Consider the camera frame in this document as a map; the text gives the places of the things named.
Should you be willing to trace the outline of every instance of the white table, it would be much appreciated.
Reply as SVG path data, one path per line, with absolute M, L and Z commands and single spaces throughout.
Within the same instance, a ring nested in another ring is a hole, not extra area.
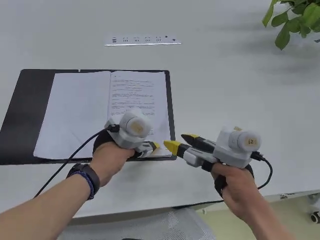
M 22 69 L 169 70 L 177 140 L 182 133 L 215 140 L 225 125 L 255 130 L 274 168 L 265 196 L 318 190 L 320 46 L 279 51 L 278 29 L 261 23 L 268 6 L 268 0 L 4 0 L 0 120 Z M 108 33 L 176 34 L 183 44 L 104 47 Z M 262 184 L 268 167 L 252 167 Z M 57 168 L 0 166 L 0 212 L 30 199 Z M 181 159 L 129 162 L 76 216 L 219 199 L 210 174 Z

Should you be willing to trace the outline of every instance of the black folder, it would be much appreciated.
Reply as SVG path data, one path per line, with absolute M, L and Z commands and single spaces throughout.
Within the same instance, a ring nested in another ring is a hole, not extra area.
M 166 98 L 171 140 L 175 140 L 174 114 L 170 73 L 167 70 L 109 70 L 109 69 L 24 69 L 16 83 L 0 131 L 0 165 L 55 164 L 66 159 L 46 159 L 34 156 L 34 150 L 45 117 L 55 74 L 94 73 L 101 71 L 134 71 L 165 73 Z M 130 161 L 172 161 L 175 156 L 137 158 Z M 75 158 L 71 163 L 87 163 L 91 158 Z

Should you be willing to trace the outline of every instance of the socket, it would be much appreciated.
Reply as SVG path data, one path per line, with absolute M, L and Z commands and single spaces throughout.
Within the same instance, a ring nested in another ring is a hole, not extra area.
M 175 36 L 172 35 L 112 34 L 107 37 L 104 46 L 152 46 L 179 44 L 181 44 L 181 42 Z

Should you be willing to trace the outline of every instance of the black wire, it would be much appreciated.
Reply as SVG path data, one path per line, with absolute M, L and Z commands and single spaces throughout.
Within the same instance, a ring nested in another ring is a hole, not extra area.
M 94 139 L 96 136 L 98 136 L 100 133 L 105 131 L 105 129 L 97 132 L 95 135 L 91 136 L 87 141 L 85 141 L 77 150 L 75 150 L 74 153 L 65 161 L 65 163 L 49 178 L 49 180 L 43 185 L 43 187 L 36 193 L 36 195 L 33 198 L 36 198 L 40 195 L 40 193 L 48 186 L 48 184 L 52 181 L 52 179 L 57 176 L 57 174 L 70 162 L 70 160 L 85 146 L 87 143 L 89 143 L 92 139 Z
M 264 188 L 266 185 L 269 184 L 269 182 L 271 180 L 271 177 L 272 177 L 272 175 L 274 173 L 274 170 L 273 170 L 272 165 L 270 164 L 270 162 L 267 159 L 265 159 L 264 157 L 260 157 L 259 161 L 265 162 L 268 165 L 269 169 L 270 169 L 269 176 L 268 176 L 267 180 L 265 181 L 264 184 L 262 184 L 261 186 L 258 187 L 258 189 L 260 190 L 260 189 Z M 223 203 L 223 202 L 224 202 L 224 200 L 204 201 L 204 202 L 199 202 L 199 203 L 190 204 L 190 205 L 176 206 L 176 207 L 174 207 L 174 209 L 183 209 L 183 208 L 194 207 L 194 206 L 198 206 L 198 205 L 202 205 L 202 204 L 218 204 L 218 203 Z
M 269 182 L 271 180 L 271 177 L 274 174 L 274 170 L 273 170 L 272 165 L 270 164 L 270 162 L 267 159 L 265 159 L 264 157 L 261 157 L 260 160 L 265 162 L 268 165 L 268 167 L 270 169 L 270 173 L 269 173 L 268 179 L 265 181 L 265 183 L 258 187 L 259 190 L 264 188 L 266 185 L 269 184 Z

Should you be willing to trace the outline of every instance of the floor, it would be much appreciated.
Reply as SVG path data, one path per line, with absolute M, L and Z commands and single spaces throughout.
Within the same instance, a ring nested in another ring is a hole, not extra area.
M 314 224 L 309 215 L 305 197 L 271 203 L 281 222 L 297 240 L 319 240 L 320 224 Z M 250 228 L 228 210 L 210 211 L 199 216 L 212 228 L 217 240 L 255 240 Z

